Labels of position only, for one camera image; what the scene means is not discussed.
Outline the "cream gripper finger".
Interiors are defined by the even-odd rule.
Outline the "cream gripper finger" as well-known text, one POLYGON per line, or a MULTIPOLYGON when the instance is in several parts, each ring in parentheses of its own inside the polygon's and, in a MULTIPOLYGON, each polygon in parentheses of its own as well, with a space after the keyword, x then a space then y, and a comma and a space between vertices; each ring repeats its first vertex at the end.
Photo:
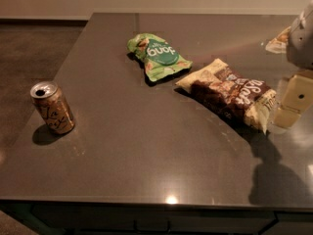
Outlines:
POLYGON ((313 70, 293 75, 275 112, 273 123, 283 129, 292 127, 313 104, 313 70))

